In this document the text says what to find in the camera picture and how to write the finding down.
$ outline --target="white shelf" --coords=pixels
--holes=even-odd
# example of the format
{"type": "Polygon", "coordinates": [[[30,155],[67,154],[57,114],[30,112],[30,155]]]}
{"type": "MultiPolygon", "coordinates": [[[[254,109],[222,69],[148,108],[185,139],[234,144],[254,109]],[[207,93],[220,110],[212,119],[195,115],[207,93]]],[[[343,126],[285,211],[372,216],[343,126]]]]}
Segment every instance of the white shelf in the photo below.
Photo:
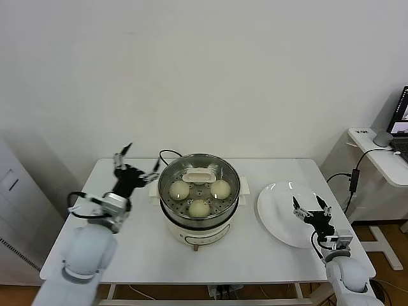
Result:
{"type": "MultiPolygon", "coordinates": [[[[372,149],[392,149],[379,147],[372,142],[377,135],[372,129],[353,127],[349,129],[348,134],[364,152],[372,149]]],[[[392,186],[408,187],[408,163],[402,157],[392,152],[381,151],[370,152],[367,157],[392,186]]]]}

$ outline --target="laptop screen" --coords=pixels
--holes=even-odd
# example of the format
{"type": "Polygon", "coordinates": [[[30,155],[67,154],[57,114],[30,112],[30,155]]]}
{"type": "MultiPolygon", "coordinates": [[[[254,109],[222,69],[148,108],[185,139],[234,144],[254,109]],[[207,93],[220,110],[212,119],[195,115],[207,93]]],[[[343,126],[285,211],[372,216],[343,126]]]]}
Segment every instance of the laptop screen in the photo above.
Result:
{"type": "Polygon", "coordinates": [[[387,132],[394,137],[408,136],[408,86],[404,87],[387,132]]]}

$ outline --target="white plate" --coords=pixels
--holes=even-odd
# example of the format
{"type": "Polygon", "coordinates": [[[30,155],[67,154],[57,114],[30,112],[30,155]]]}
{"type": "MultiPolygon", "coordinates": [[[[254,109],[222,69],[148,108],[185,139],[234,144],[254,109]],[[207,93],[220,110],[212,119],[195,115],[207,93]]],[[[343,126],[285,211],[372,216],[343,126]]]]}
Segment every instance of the white plate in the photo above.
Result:
{"type": "Polygon", "coordinates": [[[285,244],[311,249],[314,228],[294,215],[293,197],[306,210],[321,210],[313,190],[297,183],[279,182],[259,194],[259,217],[267,230],[285,244]]]}

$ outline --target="white cabinet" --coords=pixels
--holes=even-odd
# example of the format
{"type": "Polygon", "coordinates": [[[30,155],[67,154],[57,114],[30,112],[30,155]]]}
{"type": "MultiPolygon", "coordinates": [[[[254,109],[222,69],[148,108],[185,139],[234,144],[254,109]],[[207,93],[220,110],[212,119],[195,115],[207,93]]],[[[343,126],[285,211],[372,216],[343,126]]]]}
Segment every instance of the white cabinet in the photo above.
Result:
{"type": "Polygon", "coordinates": [[[41,284],[64,220],[0,139],[0,284],[41,284]]]}

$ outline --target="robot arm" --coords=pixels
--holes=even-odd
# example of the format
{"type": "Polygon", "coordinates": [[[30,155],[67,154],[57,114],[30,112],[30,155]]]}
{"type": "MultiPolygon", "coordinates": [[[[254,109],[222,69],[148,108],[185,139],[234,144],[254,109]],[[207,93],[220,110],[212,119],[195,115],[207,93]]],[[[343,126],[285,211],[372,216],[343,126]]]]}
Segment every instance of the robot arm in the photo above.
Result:
{"type": "Polygon", "coordinates": [[[33,306],[90,306],[92,305],[103,272],[115,254],[117,241],[113,237],[120,231],[131,210],[130,196],[135,188],[141,188],[157,179],[159,160],[150,173],[123,163],[123,157],[131,144],[114,155],[114,171],[118,181],[112,191],[102,198],[83,192],[68,196],[68,210],[88,225],[76,228],[70,243],[62,251],[63,260],[44,282],[33,306]],[[82,215],[80,206],[72,206],[71,198],[79,196],[98,204],[91,214],[82,215]]]}
{"type": "Polygon", "coordinates": [[[300,207],[293,197],[293,213],[303,222],[314,227],[317,243],[322,248],[317,255],[326,266],[327,279],[333,286],[338,306],[384,306],[370,286],[370,278],[366,269],[350,257],[349,245],[353,239],[349,230],[335,231],[329,224],[332,219],[332,208],[316,196],[322,210],[308,211],[300,207]]]}

